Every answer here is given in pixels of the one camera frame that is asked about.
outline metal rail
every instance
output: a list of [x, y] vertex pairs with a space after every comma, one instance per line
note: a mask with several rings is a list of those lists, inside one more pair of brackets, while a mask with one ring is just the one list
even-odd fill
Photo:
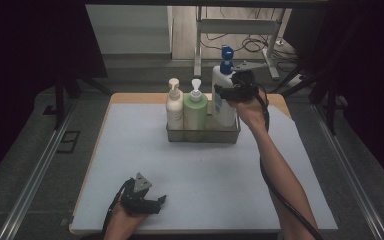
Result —
[[344, 150], [341, 147], [338, 139], [331, 134], [328, 127], [324, 121], [324, 113], [321, 106], [311, 105], [312, 110], [316, 113], [318, 122], [320, 124], [320, 128], [323, 130], [323, 133], [332, 146], [336, 159], [339, 163], [341, 170], [344, 173], [345, 179], [350, 186], [351, 192], [354, 194], [354, 198], [356, 199], [361, 212], [366, 218], [367, 224], [370, 227], [370, 230], [373, 233], [373, 236], [377, 240], [384, 240], [384, 225], [377, 213], [373, 203], [370, 201], [370, 198], [367, 196], [366, 192], [361, 186], [360, 181], [358, 180], [357, 175], [355, 174], [347, 156], [344, 153]]
[[11, 209], [7, 219], [5, 220], [4, 225], [0, 230], [0, 240], [2, 239], [14, 239], [15, 234], [20, 228], [21, 223], [27, 213], [27, 210], [30, 207], [30, 204], [39, 188], [40, 183], [42, 182], [43, 177], [45, 176], [46, 170], [54, 156], [55, 151], [57, 150], [58, 144], [60, 143], [65, 130], [67, 129], [68, 123], [71, 120], [73, 115], [74, 108], [76, 106], [77, 100], [72, 100], [68, 102], [67, 112], [65, 118], [62, 121], [60, 127], [54, 130], [51, 139], [48, 142], [48, 145], [45, 148], [45, 151], [42, 153], [42, 156], [39, 159], [36, 167], [34, 168], [32, 174], [30, 175], [29, 180], [26, 185], [24, 185], [23, 190], [18, 196], [17, 201]]

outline pump bottle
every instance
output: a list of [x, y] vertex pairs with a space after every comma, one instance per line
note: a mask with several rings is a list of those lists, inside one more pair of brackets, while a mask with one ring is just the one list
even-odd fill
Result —
[[183, 92], [179, 89], [179, 80], [168, 81], [170, 91], [167, 96], [167, 129], [183, 130]]
[[193, 79], [194, 90], [185, 94], [183, 98], [183, 113], [185, 130], [204, 130], [207, 120], [208, 99], [199, 91], [201, 80]]
[[223, 88], [232, 88], [232, 71], [233, 63], [230, 61], [233, 58], [233, 49], [227, 45], [222, 46], [222, 58], [220, 66], [213, 68], [212, 74], [212, 97], [211, 113], [213, 117], [223, 126], [230, 127], [235, 123], [236, 110], [221, 99], [220, 95], [214, 90], [214, 85], [217, 84]]

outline black curtain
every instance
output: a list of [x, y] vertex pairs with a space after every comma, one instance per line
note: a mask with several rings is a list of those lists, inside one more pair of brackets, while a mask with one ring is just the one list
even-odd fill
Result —
[[369, 9], [336, 77], [349, 104], [346, 119], [384, 168], [384, 5]]
[[84, 4], [0, 0], [0, 161], [36, 95], [77, 73], [107, 76]]

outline wall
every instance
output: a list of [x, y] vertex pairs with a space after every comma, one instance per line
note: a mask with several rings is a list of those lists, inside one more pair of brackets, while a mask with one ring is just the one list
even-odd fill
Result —
[[102, 54], [171, 53], [170, 6], [86, 8]]

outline cable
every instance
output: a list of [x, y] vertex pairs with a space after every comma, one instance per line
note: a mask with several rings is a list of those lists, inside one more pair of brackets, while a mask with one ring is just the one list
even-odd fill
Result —
[[276, 11], [276, 8], [273, 8], [272, 16], [270, 17], [270, 19], [273, 19], [274, 11]]
[[[257, 46], [257, 49], [255, 50], [251, 50], [248, 48], [248, 44], [254, 44], [255, 46]], [[261, 50], [263, 50], [264, 47], [266, 47], [266, 43], [260, 39], [256, 39], [256, 38], [251, 38], [251, 35], [248, 35], [248, 37], [246, 37], [243, 41], [242, 41], [242, 46], [248, 51], [248, 52], [260, 52]]]
[[221, 13], [221, 15], [222, 15], [224, 18], [226, 18], [226, 16], [224, 16], [223, 12], [221, 11], [221, 7], [220, 7], [220, 13]]
[[285, 57], [282, 56], [277, 50], [273, 49], [273, 59], [281, 59], [281, 60], [286, 60], [289, 62], [298, 62], [298, 58], [290, 58], [290, 57]]
[[279, 199], [279, 201], [283, 204], [283, 206], [285, 206], [286, 209], [288, 209], [289, 212], [291, 212], [304, 225], [304, 227], [311, 233], [311, 235], [313, 235], [313, 237], [316, 240], [323, 240], [322, 236], [313, 227], [313, 225], [311, 225], [311, 223], [308, 222], [308, 220], [305, 219], [305, 217], [302, 216], [302, 214], [298, 210], [296, 210], [295, 207], [282, 196], [282, 194], [280, 194], [277, 191], [277, 189], [274, 187], [273, 183], [268, 178], [267, 173], [266, 173], [264, 166], [263, 166], [263, 161], [261, 159], [260, 159], [260, 170], [261, 170], [261, 174], [263, 175], [264, 181], [266, 182], [270, 191], [277, 197], [277, 199]]
[[124, 188], [126, 187], [126, 182], [121, 185], [120, 190], [117, 192], [117, 194], [114, 197], [114, 200], [112, 201], [111, 205], [108, 207], [107, 215], [105, 216], [104, 225], [102, 226], [102, 237], [105, 236], [105, 233], [107, 232], [107, 226], [110, 222], [111, 216], [112, 216], [112, 210], [114, 209], [115, 205], [119, 202], [119, 198], [121, 196], [121, 193], [123, 192]]
[[294, 62], [278, 62], [278, 63], [276, 63], [276, 68], [279, 69], [282, 72], [286, 72], [286, 73], [292, 72], [292, 70], [288, 71], [288, 70], [285, 70], [284, 68], [282, 68], [280, 66], [280, 64], [288, 64], [288, 63], [289, 64], [294, 64]]
[[253, 9], [251, 10], [251, 12], [249, 12], [247, 19], [249, 18], [249, 16], [251, 16], [251, 14], [252, 14], [254, 11], [255, 11], [255, 8], [253, 8]]
[[261, 8], [258, 9], [257, 14], [255, 15], [255, 19], [258, 19], [258, 16], [260, 16], [260, 11], [261, 11]]
[[288, 52], [282, 52], [282, 51], [279, 51], [279, 50], [276, 50], [276, 52], [280, 52], [280, 53], [284, 53], [284, 54], [289, 54], [289, 55], [296, 55], [296, 56], [298, 56], [297, 53], [288, 53]]
[[227, 33], [226, 33], [226, 34], [222, 34], [222, 35], [217, 36], [217, 37], [215, 37], [215, 38], [209, 38], [209, 37], [208, 37], [208, 33], [206, 33], [205, 35], [207, 35], [207, 39], [208, 39], [209, 41], [213, 41], [213, 40], [216, 40], [216, 39], [225, 37], [225, 36], [227, 36], [227, 35], [229, 35], [229, 34], [227, 34]]
[[[264, 90], [264, 88], [263, 88], [263, 92], [264, 92], [266, 99], [267, 99], [267, 93]], [[264, 110], [267, 110], [268, 104], [263, 101], [263, 99], [261, 98], [259, 93], [253, 93], [253, 94], [257, 98], [261, 107], [263, 108], [263, 112], [264, 112]], [[261, 174], [263, 175], [263, 179], [266, 182], [270, 191], [276, 196], [276, 198], [282, 203], [282, 205], [285, 206], [285, 208], [288, 209], [288, 211], [291, 212], [298, 219], [298, 221], [300, 221], [303, 224], [303, 226], [310, 232], [311, 235], [313, 235], [313, 237], [316, 240], [323, 240], [322, 236], [313, 227], [313, 225], [311, 225], [311, 223], [308, 222], [308, 220], [304, 216], [302, 216], [302, 214], [290, 202], [288, 202], [288, 200], [286, 200], [285, 197], [283, 197], [283, 195], [281, 193], [279, 193], [279, 191], [277, 191], [276, 187], [273, 185], [270, 178], [267, 176], [267, 173], [266, 173], [266, 170], [264, 169], [263, 161], [262, 161], [261, 157], [260, 157], [259, 161], [260, 161]]]
[[[205, 45], [205, 44], [202, 42], [202, 40], [200, 40], [200, 42], [201, 42], [201, 44], [202, 44], [204, 47], [206, 47], [206, 48], [213, 48], [213, 49], [218, 49], [218, 50], [221, 51], [221, 48], [219, 48], [219, 47], [213, 47], [213, 46]], [[237, 51], [239, 51], [239, 50], [241, 50], [241, 49], [243, 49], [243, 48], [244, 48], [244, 46], [242, 46], [242, 47], [240, 47], [240, 48], [238, 48], [238, 49], [235, 49], [235, 50], [233, 50], [233, 51], [234, 51], [234, 52], [237, 52]]]

